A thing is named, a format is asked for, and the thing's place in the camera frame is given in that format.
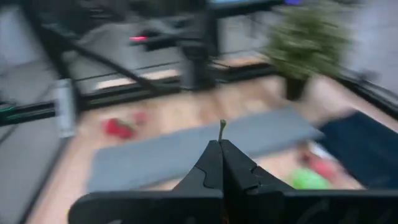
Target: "potted plant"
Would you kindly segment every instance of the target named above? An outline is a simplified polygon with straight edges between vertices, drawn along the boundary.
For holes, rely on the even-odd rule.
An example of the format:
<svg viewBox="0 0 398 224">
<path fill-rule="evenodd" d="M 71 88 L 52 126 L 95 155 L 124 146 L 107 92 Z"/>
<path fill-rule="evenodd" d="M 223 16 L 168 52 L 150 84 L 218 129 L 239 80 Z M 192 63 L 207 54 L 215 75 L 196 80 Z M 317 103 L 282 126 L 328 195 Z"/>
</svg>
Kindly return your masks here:
<svg viewBox="0 0 398 224">
<path fill-rule="evenodd" d="M 282 20 L 270 26 L 264 54 L 286 80 L 286 98 L 302 96 L 308 80 L 318 74 L 339 74 L 349 44 L 339 23 L 336 3 L 321 0 L 280 9 Z"/>
</svg>

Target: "table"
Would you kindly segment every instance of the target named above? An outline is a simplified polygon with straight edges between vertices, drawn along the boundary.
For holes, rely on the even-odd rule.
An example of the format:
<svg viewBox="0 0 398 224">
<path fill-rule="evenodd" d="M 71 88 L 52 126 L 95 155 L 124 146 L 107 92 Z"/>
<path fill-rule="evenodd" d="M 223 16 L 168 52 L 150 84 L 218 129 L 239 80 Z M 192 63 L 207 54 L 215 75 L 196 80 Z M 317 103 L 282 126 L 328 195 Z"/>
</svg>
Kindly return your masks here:
<svg viewBox="0 0 398 224">
<path fill-rule="evenodd" d="M 228 60 L 229 65 L 252 63 L 258 59 L 245 58 Z M 148 75 L 149 78 L 162 78 L 178 75 L 168 70 Z M 97 88 L 130 83 L 128 79 L 111 80 L 99 83 Z M 245 114 L 272 110 L 293 104 L 301 115 L 313 124 L 322 124 L 361 110 L 387 127 L 398 131 L 398 122 L 363 99 L 345 89 L 327 77 L 313 78 L 305 92 L 303 100 L 292 103 L 284 100 L 284 83 L 278 76 L 263 77 L 255 80 L 223 85 L 215 90 L 201 93 L 179 93 L 162 96 L 135 103 L 101 108 L 83 114 L 77 135 L 70 141 L 67 151 L 53 171 L 47 186 L 29 218 L 30 224 L 66 224 L 70 205 L 85 193 L 91 160 L 101 148 L 124 144 L 116 138 L 102 133 L 101 122 L 107 118 L 127 116 L 135 110 L 146 110 L 150 121 L 139 131 L 136 140 L 148 139 L 193 128 L 220 119 L 235 119 Z M 286 180 L 290 172 L 300 167 L 297 160 L 297 145 L 267 157 L 255 158 L 255 161 L 276 177 Z M 179 180 L 171 180 L 146 190 L 170 190 Z M 342 174 L 333 186 L 336 189 L 358 189 L 361 186 L 351 177 Z"/>
</svg>

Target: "plant pot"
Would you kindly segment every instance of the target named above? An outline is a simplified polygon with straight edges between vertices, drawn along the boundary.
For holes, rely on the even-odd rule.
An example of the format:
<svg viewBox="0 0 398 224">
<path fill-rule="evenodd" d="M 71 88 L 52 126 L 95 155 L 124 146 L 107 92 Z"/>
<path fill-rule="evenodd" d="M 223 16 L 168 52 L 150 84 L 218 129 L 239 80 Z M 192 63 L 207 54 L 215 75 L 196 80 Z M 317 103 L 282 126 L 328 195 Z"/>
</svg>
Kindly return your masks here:
<svg viewBox="0 0 398 224">
<path fill-rule="evenodd" d="M 297 101 L 301 98 L 304 92 L 307 79 L 285 78 L 286 83 L 286 99 L 290 101 Z"/>
</svg>

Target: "gray mat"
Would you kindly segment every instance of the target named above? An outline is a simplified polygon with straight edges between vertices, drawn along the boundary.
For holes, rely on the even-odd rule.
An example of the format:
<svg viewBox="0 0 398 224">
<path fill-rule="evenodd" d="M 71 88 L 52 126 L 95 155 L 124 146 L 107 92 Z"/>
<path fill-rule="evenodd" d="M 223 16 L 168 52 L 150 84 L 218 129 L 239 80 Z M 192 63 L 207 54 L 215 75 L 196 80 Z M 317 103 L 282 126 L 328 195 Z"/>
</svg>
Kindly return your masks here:
<svg viewBox="0 0 398 224">
<path fill-rule="evenodd" d="M 187 129 L 141 142 L 102 149 L 93 161 L 88 192 L 128 190 L 183 177 L 195 165 L 219 124 Z M 297 141 L 322 134 L 292 108 L 230 121 L 224 131 L 250 157 L 281 151 Z"/>
</svg>

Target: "navy blue cloth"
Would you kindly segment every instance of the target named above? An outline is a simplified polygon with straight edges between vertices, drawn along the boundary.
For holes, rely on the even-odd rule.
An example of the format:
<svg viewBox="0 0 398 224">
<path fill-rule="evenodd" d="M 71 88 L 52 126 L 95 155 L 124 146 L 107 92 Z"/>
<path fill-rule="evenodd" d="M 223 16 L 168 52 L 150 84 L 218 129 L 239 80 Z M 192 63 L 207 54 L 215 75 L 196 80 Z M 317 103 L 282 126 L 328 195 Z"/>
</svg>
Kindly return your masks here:
<svg viewBox="0 0 398 224">
<path fill-rule="evenodd" d="M 320 128 L 318 140 L 344 168 L 369 189 L 398 188 L 398 134 L 357 112 Z"/>
</svg>

